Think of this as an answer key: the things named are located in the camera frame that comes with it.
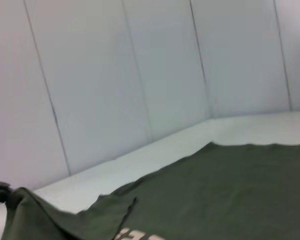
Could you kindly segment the dark green FREE t-shirt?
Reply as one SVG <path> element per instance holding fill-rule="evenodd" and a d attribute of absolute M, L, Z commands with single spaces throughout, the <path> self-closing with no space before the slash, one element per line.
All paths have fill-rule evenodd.
<path fill-rule="evenodd" d="M 1 240 L 300 240 L 300 145 L 209 143 L 76 214 L 23 187 L 6 208 Z"/>

